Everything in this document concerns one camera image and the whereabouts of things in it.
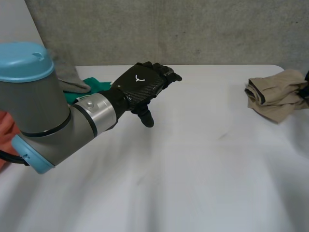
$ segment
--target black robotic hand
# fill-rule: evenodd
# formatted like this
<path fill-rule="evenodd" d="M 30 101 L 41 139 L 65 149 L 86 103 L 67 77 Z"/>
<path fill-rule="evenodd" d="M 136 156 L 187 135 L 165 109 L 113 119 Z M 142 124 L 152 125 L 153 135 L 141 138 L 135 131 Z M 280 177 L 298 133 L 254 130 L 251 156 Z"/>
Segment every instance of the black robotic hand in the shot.
<path fill-rule="evenodd" d="M 136 114 L 147 127 L 154 126 L 148 109 L 150 101 L 172 82 L 182 78 L 170 67 L 151 62 L 137 63 L 122 74 L 103 94 L 113 105 L 117 119 L 124 111 Z"/>

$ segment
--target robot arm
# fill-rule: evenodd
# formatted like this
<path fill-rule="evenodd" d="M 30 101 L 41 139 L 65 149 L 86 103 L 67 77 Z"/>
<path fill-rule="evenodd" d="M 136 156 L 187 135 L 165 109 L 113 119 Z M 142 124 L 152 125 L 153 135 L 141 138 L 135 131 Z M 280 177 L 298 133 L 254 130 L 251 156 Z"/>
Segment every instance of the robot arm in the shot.
<path fill-rule="evenodd" d="M 150 100 L 182 78 L 158 63 L 137 63 L 111 86 L 68 107 L 47 51 L 34 43 L 0 44 L 0 109 L 21 134 L 12 146 L 38 173 L 45 173 L 102 132 L 125 111 L 152 127 Z"/>

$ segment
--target khaki cloth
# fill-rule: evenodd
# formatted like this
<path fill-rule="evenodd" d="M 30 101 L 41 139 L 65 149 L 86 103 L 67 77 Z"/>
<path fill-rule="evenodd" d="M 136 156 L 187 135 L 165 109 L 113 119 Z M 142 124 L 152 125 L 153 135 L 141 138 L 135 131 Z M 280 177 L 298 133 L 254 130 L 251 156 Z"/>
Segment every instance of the khaki cloth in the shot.
<path fill-rule="evenodd" d="M 266 78 L 250 78 L 245 89 L 248 107 L 280 123 L 294 110 L 309 108 L 297 94 L 307 84 L 303 74 L 296 70 L 285 70 Z"/>

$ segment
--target light blue cap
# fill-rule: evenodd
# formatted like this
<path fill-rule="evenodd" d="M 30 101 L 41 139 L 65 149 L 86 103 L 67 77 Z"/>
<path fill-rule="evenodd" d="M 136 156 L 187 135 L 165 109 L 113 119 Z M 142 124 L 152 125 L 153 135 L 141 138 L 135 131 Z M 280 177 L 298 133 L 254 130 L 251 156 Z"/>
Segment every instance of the light blue cap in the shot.
<path fill-rule="evenodd" d="M 18 135 L 12 139 L 12 147 L 37 173 L 43 174 L 55 167 Z"/>
<path fill-rule="evenodd" d="M 37 81 L 53 71 L 54 63 L 43 46 L 30 42 L 0 44 L 0 81 Z"/>

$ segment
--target white tabletop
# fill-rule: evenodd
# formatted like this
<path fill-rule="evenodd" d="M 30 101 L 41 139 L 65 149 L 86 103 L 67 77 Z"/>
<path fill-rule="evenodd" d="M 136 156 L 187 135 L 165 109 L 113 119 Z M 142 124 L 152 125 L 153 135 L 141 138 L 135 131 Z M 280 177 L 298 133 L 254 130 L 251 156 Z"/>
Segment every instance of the white tabletop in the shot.
<path fill-rule="evenodd" d="M 113 81 L 129 66 L 77 67 Z M 183 77 L 53 170 L 0 174 L 3 232 L 309 231 L 309 160 L 289 131 L 247 108 L 250 77 L 272 65 L 172 65 Z"/>

